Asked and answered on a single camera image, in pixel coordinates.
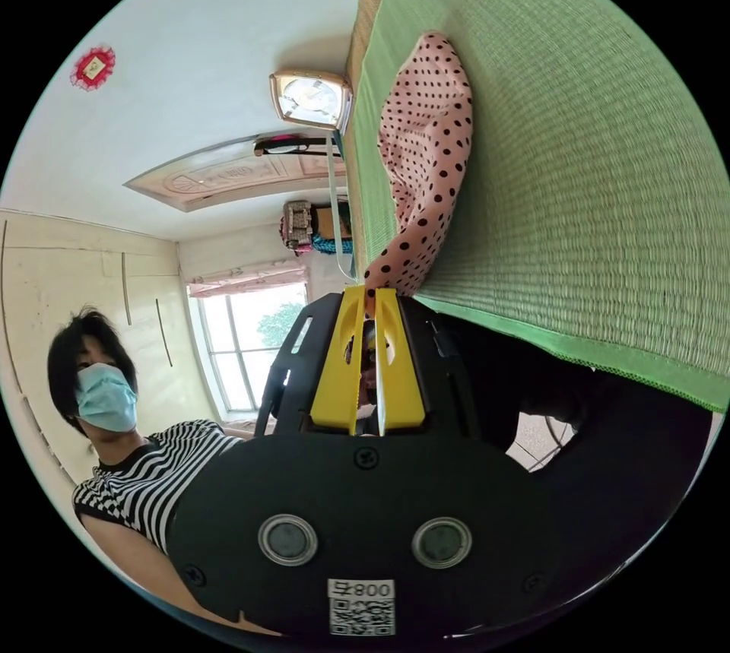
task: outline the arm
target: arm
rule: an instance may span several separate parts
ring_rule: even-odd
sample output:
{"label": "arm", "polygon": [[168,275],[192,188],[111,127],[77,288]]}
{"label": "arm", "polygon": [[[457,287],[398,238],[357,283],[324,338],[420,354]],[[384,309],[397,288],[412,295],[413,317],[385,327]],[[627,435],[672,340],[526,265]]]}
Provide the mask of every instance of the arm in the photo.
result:
{"label": "arm", "polygon": [[280,635],[247,622],[243,615],[238,623],[232,623],[201,607],[178,576],[172,562],[133,529],[85,514],[81,514],[81,523],[112,562],[156,598],[214,623],[250,632]]}
{"label": "arm", "polygon": [[235,427],[224,427],[223,433],[224,435],[228,435],[232,438],[241,438],[243,440],[250,440],[253,437],[252,430],[239,430]]}

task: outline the pink polka dot fabric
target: pink polka dot fabric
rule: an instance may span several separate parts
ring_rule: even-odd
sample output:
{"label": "pink polka dot fabric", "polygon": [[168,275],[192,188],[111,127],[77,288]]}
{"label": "pink polka dot fabric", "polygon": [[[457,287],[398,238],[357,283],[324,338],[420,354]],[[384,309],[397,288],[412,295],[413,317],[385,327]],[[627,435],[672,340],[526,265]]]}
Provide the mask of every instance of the pink polka dot fabric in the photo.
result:
{"label": "pink polka dot fabric", "polygon": [[380,116],[378,149],[395,202],[398,235],[365,271],[376,288],[411,296],[441,249],[471,151],[471,88],[449,41],[425,33],[401,68]]}

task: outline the green tatami mat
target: green tatami mat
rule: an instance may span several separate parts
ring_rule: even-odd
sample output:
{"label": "green tatami mat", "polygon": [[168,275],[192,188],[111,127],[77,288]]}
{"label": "green tatami mat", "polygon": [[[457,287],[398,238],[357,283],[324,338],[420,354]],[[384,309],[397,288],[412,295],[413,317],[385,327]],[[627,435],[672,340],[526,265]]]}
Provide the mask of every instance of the green tatami mat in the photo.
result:
{"label": "green tatami mat", "polygon": [[474,145],[419,297],[715,411],[730,400],[730,182],[694,99],[608,0],[382,0],[353,124],[368,260],[395,234],[380,111],[439,30]]}

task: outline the tree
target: tree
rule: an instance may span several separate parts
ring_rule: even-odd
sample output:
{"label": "tree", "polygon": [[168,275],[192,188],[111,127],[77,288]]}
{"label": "tree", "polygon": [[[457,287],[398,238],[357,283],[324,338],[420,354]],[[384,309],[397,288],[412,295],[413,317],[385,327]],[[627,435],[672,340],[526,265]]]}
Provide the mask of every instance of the tree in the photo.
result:
{"label": "tree", "polygon": [[284,303],[276,313],[262,317],[257,331],[265,347],[275,349],[284,343],[302,308],[299,303]]}

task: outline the qr code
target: qr code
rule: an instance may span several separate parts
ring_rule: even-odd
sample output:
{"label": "qr code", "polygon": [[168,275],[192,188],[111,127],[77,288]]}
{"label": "qr code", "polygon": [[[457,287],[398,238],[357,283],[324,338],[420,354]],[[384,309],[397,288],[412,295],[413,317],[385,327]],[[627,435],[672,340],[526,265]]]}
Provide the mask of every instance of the qr code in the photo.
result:
{"label": "qr code", "polygon": [[395,600],[330,599],[329,625],[334,636],[393,636]]}

